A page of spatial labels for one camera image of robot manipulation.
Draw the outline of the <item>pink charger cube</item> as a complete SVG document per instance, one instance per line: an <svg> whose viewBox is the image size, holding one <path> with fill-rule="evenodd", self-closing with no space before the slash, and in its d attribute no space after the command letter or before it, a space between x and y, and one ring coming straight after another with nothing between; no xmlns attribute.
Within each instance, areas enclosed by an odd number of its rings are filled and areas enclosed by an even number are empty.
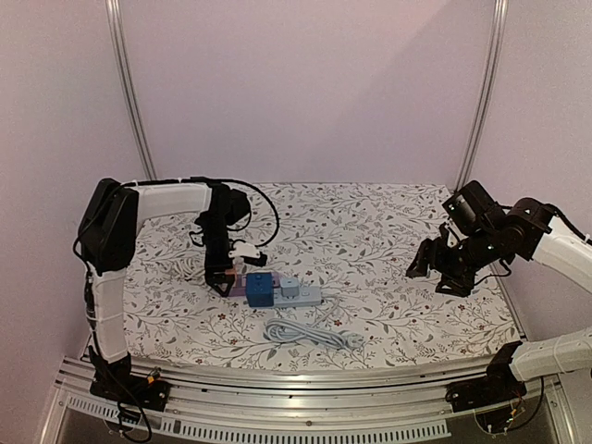
<svg viewBox="0 0 592 444"><path fill-rule="evenodd" d="M232 286L235 284L237 280L237 272L234 268L232 269L227 269L224 271L224 280L223 282Z"/></svg>

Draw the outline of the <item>dark blue cube socket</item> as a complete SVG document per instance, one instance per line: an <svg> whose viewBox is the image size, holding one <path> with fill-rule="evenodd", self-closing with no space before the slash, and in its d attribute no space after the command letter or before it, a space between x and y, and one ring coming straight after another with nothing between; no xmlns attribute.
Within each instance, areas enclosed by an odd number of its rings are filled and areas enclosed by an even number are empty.
<svg viewBox="0 0 592 444"><path fill-rule="evenodd" d="M246 276L245 294L252 308L269 308L274 305L273 275L250 273Z"/></svg>

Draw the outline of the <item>purple power strip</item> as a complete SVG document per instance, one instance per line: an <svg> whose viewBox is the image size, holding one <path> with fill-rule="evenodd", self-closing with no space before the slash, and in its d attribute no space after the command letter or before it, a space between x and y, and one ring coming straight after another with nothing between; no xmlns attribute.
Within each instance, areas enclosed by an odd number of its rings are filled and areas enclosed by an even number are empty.
<svg viewBox="0 0 592 444"><path fill-rule="evenodd" d="M272 272L272 288L277 289L280 287L280 279L282 276L278 272ZM246 274L238 274L235 279L235 283L230 290L229 297L245 297L246 296Z"/></svg>

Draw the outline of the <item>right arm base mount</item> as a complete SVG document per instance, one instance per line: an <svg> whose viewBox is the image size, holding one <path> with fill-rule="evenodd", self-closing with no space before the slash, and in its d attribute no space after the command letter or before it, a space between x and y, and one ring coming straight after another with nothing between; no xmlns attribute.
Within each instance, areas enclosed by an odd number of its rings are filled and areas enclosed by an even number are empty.
<svg viewBox="0 0 592 444"><path fill-rule="evenodd" d="M445 401L457 413L521 398L525 394L525 383L518 381L510 370L487 370L484 376L448 384Z"/></svg>

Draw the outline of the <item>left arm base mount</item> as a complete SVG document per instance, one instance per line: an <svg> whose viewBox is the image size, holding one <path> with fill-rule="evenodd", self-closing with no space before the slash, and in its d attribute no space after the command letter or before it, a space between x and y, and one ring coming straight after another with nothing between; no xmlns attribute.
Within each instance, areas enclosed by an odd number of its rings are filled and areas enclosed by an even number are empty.
<svg viewBox="0 0 592 444"><path fill-rule="evenodd" d="M96 371L90 393L121 404L163 412L167 406L171 384L160 378Z"/></svg>

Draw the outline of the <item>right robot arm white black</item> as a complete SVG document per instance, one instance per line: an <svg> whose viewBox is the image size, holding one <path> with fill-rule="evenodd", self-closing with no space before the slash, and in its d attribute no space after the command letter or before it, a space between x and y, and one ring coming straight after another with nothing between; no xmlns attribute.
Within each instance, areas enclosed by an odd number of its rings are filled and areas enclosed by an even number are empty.
<svg viewBox="0 0 592 444"><path fill-rule="evenodd" d="M503 268L520 257L550 268L584 290L591 289L591 239L557 206L525 197L512 206L495 201L472 180L443 203L449 221L435 239L425 239L409 265L408 278L440 275L436 291L465 298L479 284L477 273L493 264ZM536 342L504 345L478 384L478 395L497 403L514 383L565 374L591 365L591 330Z"/></svg>

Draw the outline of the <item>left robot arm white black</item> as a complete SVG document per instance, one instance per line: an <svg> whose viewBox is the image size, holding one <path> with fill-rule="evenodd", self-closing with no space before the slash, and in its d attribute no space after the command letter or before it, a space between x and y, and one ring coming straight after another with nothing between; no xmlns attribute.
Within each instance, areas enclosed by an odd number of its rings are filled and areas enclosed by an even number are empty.
<svg viewBox="0 0 592 444"><path fill-rule="evenodd" d="M237 179L190 177L121 183L101 179L80 222L73 252L86 268L86 316L92 330L97 368L129 360L124 335L124 283L135 255L136 238L145 222L165 216L195 215L205 250L204 279L220 296L234 283L237 258L264 266L265 241L232 240L231 226L247 217L251 207Z"/></svg>

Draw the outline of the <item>light blue charger plug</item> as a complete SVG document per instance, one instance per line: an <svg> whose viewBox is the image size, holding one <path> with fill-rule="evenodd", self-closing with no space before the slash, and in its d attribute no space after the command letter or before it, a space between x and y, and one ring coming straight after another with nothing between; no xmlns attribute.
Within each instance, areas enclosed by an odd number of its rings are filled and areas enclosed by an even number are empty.
<svg viewBox="0 0 592 444"><path fill-rule="evenodd" d="M282 277L279 281L281 296L294 299L300 296L300 281L296 277Z"/></svg>

